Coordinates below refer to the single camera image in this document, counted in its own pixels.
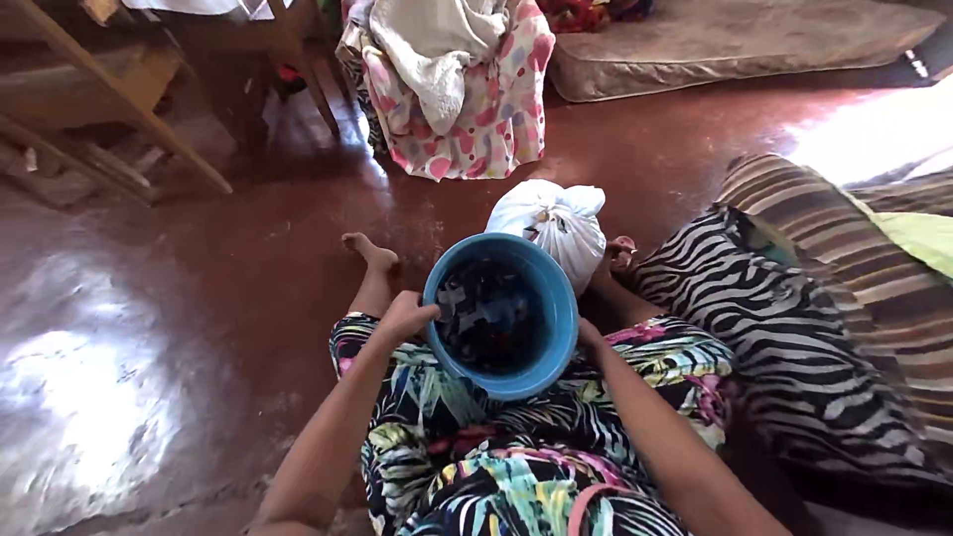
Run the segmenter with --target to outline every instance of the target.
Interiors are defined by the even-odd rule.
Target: blue bucket
[[[423,289],[423,303],[436,303],[436,289],[462,263],[489,258],[519,274],[540,298],[542,333],[537,335],[531,356],[520,368],[501,374],[477,371],[455,360],[443,345],[433,322],[427,337],[436,359],[451,374],[469,378],[502,401],[525,399],[550,386],[562,374],[576,348],[578,309],[576,295],[566,274],[546,252],[533,242],[504,233],[483,233],[467,237],[447,250],[436,262]]]

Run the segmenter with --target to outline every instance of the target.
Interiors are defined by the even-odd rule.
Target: beige mattress
[[[656,0],[644,22],[557,36],[549,74],[573,102],[730,78],[890,63],[944,20],[873,0]]]

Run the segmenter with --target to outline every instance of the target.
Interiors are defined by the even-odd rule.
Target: hand
[[[609,341],[602,336],[589,320],[579,317],[579,343],[589,350],[589,359],[599,367],[603,358],[618,356]]]
[[[377,325],[374,333],[380,334],[392,344],[400,344],[401,341],[420,331],[427,322],[436,320],[439,316],[438,305],[421,307],[420,293],[405,290],[391,302],[391,306],[388,307],[387,313],[384,313],[384,318],[380,319],[380,324]]]
[[[608,344],[596,326],[583,317],[579,317],[579,342],[591,350],[598,350]]]

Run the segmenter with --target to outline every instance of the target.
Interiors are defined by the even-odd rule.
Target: tied plastic bag
[[[605,193],[595,186],[573,186],[533,178],[520,182],[497,201],[487,233],[506,233],[535,242],[551,255],[582,294],[605,253],[605,235],[596,214]]]

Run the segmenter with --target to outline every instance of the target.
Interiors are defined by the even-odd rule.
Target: red floor
[[[301,93],[270,110],[264,156],[233,155],[217,124],[190,123],[231,196],[196,191],[146,209],[101,195],[57,212],[4,182],[2,532],[227,534],[247,523],[335,384],[327,335],[363,270],[341,233],[397,251],[419,289],[504,192],[545,177],[603,188],[606,235],[651,250],[711,201],[738,155],[793,155],[845,182],[953,146],[953,83],[863,89],[909,83],[905,69],[598,104],[550,94],[546,157],[506,180],[395,171],[368,156],[340,103],[335,148]],[[172,161],[157,173],[189,170]]]

